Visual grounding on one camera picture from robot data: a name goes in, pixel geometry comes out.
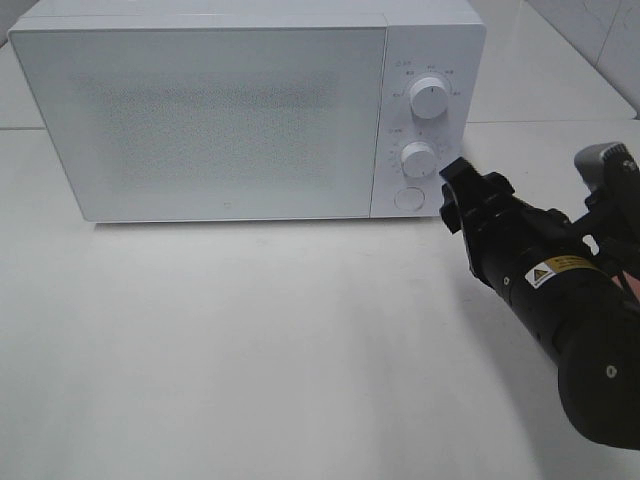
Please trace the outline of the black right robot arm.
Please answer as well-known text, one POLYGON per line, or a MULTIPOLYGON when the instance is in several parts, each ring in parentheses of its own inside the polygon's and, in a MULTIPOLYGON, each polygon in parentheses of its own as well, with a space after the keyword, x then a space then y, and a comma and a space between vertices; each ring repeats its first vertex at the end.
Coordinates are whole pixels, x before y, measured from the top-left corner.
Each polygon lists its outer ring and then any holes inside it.
POLYGON ((499 173, 464 158, 440 172, 447 228, 470 271, 522 322, 557 368, 561 405, 595 443, 639 447, 639 303, 597 265, 584 232, 517 198, 499 173))

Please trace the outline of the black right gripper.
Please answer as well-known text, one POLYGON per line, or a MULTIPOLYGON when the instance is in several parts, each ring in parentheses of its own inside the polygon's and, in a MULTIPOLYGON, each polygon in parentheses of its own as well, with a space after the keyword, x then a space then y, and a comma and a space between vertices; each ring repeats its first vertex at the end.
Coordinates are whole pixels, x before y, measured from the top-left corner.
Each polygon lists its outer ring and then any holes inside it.
POLYGON ((535 208, 514 195, 500 174, 480 174, 464 157, 439 172, 440 216, 461 230, 455 200, 462 200, 462 232, 474 276, 509 305, 549 305, 586 296, 608 282, 588 259, 582 240, 569 233, 557 210, 535 208))

